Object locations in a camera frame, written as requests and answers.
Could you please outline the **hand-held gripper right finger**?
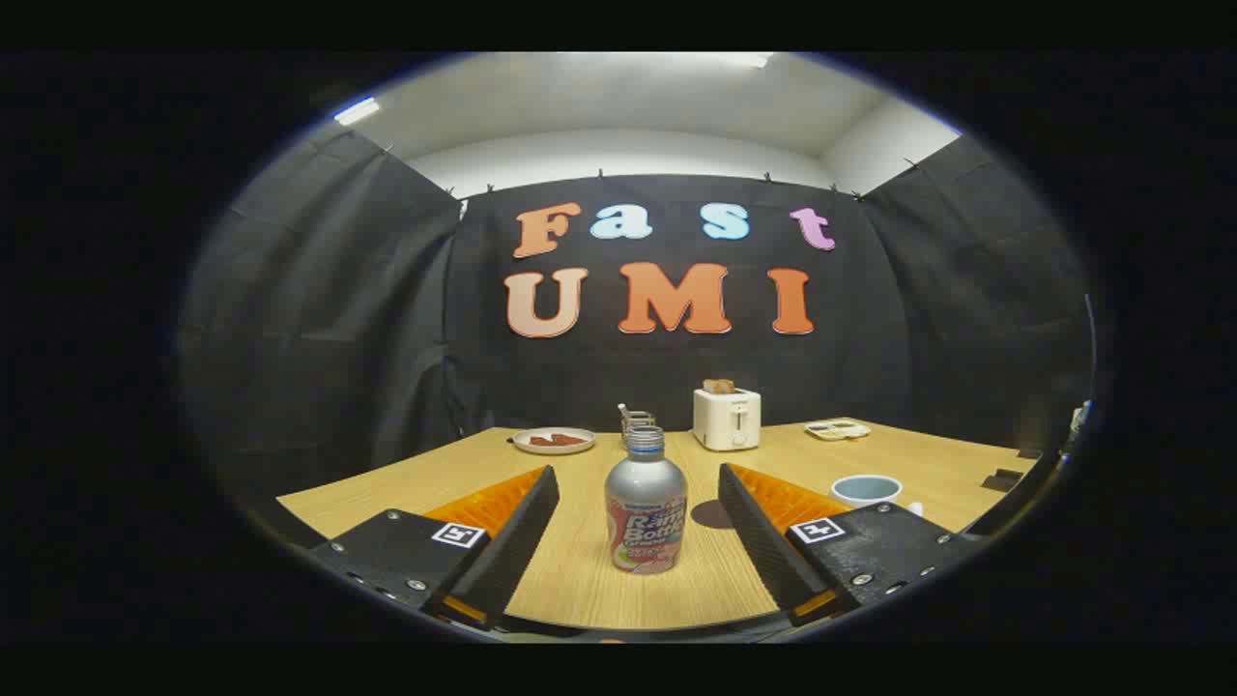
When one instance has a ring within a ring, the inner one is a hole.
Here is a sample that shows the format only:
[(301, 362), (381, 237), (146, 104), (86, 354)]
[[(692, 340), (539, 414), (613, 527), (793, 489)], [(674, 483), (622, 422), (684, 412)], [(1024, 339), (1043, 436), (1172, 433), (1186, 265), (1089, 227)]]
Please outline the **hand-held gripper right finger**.
[(847, 507), (738, 464), (721, 464), (717, 498), (794, 626), (883, 602), (962, 564), (982, 541), (893, 502)]

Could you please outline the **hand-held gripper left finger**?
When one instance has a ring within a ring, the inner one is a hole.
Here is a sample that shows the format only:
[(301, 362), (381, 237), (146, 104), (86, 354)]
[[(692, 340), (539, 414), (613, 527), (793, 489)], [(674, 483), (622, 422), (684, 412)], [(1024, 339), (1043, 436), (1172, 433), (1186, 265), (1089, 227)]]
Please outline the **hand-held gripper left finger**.
[(432, 621), (491, 629), (560, 502), (543, 466), (428, 512), (386, 509), (313, 546), (332, 572)]

